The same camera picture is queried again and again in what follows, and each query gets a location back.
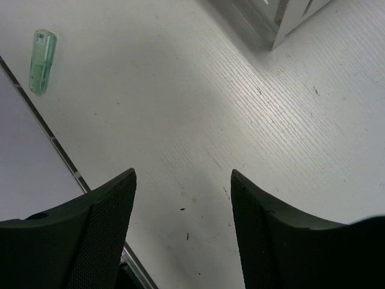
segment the black plastic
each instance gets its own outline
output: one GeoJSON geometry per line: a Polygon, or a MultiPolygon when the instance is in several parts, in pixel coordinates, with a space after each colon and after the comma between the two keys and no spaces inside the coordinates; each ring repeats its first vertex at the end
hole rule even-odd
{"type": "Polygon", "coordinates": [[[247,289],[383,286],[385,217],[343,225],[280,201],[236,170],[231,182],[247,289]]]}
{"type": "Polygon", "coordinates": [[[26,220],[0,222],[0,288],[114,288],[136,174],[26,220]]]}

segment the white desk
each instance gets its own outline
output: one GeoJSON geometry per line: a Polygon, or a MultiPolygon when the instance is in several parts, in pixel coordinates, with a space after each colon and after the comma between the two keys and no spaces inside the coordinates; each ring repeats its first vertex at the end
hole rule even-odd
{"type": "Polygon", "coordinates": [[[267,53],[204,0],[14,0],[0,55],[27,91],[34,30],[58,36],[29,96],[91,188],[137,170],[127,241],[160,288],[242,288],[233,168],[326,219],[385,213],[384,8],[333,2],[267,53]]]}

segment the green usb flash drive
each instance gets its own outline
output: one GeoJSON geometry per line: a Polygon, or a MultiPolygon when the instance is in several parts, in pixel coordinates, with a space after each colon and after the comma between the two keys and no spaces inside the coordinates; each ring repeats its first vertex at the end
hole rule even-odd
{"type": "Polygon", "coordinates": [[[52,32],[44,29],[35,32],[29,70],[29,89],[36,95],[44,94],[47,89],[56,41],[57,38],[52,32]]]}

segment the metal edge strip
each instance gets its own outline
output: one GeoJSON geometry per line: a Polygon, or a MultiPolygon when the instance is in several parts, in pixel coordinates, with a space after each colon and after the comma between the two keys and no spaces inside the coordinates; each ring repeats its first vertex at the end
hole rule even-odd
{"type": "MultiPolygon", "coordinates": [[[[59,141],[56,139],[52,131],[47,126],[47,123],[42,118],[41,114],[37,111],[36,107],[32,103],[32,101],[29,99],[28,95],[25,93],[22,86],[17,81],[16,77],[13,75],[9,67],[6,65],[3,58],[0,56],[0,66],[3,68],[11,82],[13,83],[15,89],[20,93],[22,99],[27,104],[29,109],[32,111],[32,114],[37,119],[40,126],[43,128],[44,132],[47,134],[48,139],[51,141],[55,149],[57,150],[59,156],[66,164],[67,168],[70,170],[70,173],[73,175],[73,177],[76,179],[80,187],[83,189],[84,193],[91,192],[91,188],[87,185],[84,178],[81,176],[79,171],[76,169],[75,165],[69,158],[69,156],[64,151],[63,147],[60,145],[59,141]]],[[[146,269],[143,267],[143,265],[140,263],[138,257],[134,254],[134,251],[130,248],[130,246],[125,242],[125,245],[123,247],[123,253],[122,253],[122,260],[127,263],[127,265],[130,267],[130,269],[133,271],[134,275],[138,278],[141,285],[144,287],[144,289],[158,289],[146,269]]]]}

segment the white object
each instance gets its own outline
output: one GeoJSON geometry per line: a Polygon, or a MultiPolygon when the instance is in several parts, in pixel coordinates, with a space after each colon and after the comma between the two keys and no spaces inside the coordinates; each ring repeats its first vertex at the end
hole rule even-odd
{"type": "Polygon", "coordinates": [[[273,48],[330,0],[251,0],[275,34],[273,48]]]}
{"type": "Polygon", "coordinates": [[[91,189],[136,169],[127,241],[151,277],[234,289],[232,169],[336,222],[385,213],[384,8],[332,2],[267,53],[195,0],[14,0],[0,55],[27,88],[33,32],[54,32],[29,96],[91,189]]]}

